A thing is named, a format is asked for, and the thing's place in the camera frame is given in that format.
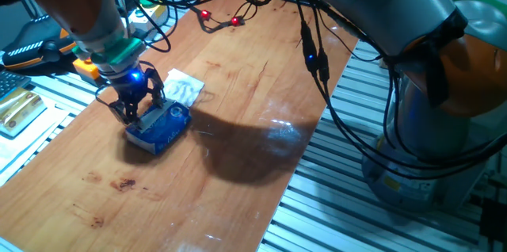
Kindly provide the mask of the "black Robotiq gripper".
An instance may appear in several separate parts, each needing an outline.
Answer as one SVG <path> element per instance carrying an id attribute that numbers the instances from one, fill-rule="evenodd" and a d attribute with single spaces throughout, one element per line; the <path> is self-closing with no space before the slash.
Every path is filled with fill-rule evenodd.
<path id="1" fill-rule="evenodd" d="M 107 72 L 106 78 L 116 91 L 118 100 L 108 103 L 107 106 L 113 116 L 123 125 L 135 124 L 139 121 L 136 108 L 125 104 L 121 100 L 142 100 L 148 94 L 152 96 L 153 105 L 162 108 L 165 100 L 163 81 L 159 73 L 153 68 L 128 68 L 120 73 Z"/>

